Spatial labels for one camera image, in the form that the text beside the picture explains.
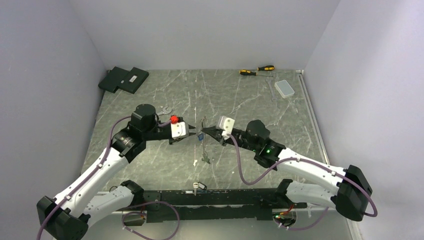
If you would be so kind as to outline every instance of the metal wrench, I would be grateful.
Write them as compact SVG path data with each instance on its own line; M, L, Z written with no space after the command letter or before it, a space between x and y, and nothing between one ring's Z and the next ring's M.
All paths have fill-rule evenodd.
M271 101L275 102L277 101L277 98L276 98L276 95L274 94L273 86L271 85L272 81L273 81L272 79L266 79L266 82L268 83L268 86L269 86L269 90L271 90L271 94L272 94Z
M165 115L165 114L170 114L172 112L172 108L168 109L169 106L164 106L162 107L162 111L156 113L158 116L160 115Z

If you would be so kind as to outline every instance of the small blue part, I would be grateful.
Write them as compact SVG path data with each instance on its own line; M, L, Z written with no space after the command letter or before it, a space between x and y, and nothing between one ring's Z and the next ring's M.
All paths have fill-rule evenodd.
M202 141L204 137L205 135L203 134L203 132L197 135L197 138L199 139L199 141Z

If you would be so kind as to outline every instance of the white wall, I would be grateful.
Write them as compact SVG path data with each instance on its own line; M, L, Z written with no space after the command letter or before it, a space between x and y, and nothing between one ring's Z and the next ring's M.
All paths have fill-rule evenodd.
M0 1L0 23L0 239L35 239L39 199L80 173L105 68L67 0Z
M424 239L423 13L419 0L342 0L305 68L330 161L374 190L366 240Z
M70 0L109 69L303 69L339 1Z

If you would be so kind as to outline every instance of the marble table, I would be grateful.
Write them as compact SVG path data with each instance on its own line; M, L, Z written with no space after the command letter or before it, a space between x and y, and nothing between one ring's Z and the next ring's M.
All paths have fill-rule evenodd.
M139 104L151 104L159 112L170 106L171 114L181 116L190 125L201 127L204 116L207 126L215 125L222 115L235 119L234 127L246 129L249 121L260 119L271 131L270 138L294 151L325 162L315 131L299 74L294 70L271 72L275 81L287 80L295 94L271 101L264 76L241 76L238 70L149 70L150 76L135 94L118 90L105 92L82 171L101 154L108 133L118 119L129 116ZM164 122L169 115L162 115ZM117 125L124 128L126 122ZM150 141L146 149L104 186L103 191L131 179L145 190L190 190L194 182L208 189L276 188L284 178L302 181L299 177L272 171L254 186L242 183L237 170L234 146L222 147L206 136L206 152L210 163L201 161L202 145L196 136L168 145L167 140ZM253 159L254 154L241 150L242 171L248 181L256 179L265 168Z

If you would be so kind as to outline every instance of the red component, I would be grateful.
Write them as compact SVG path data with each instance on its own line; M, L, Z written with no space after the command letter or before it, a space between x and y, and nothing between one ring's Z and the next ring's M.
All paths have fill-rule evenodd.
M172 124L176 124L176 123L178 123L178 117L177 116L175 116L175 115L172 115L171 116L171 118L170 118L170 120L171 120L171 123Z

